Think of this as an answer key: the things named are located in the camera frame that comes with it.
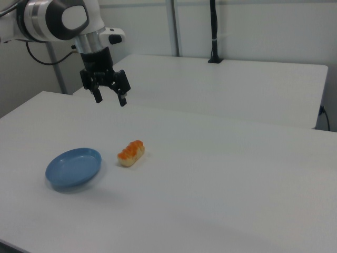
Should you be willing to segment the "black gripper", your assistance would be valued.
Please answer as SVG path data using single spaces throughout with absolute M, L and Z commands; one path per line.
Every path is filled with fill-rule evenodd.
M 117 96 L 120 106 L 127 104 L 127 92 L 131 89 L 124 70 L 114 72 L 110 49 L 81 54 L 84 68 L 80 71 L 82 85 L 94 96 L 96 103 L 103 101 L 99 86 L 108 86 Z

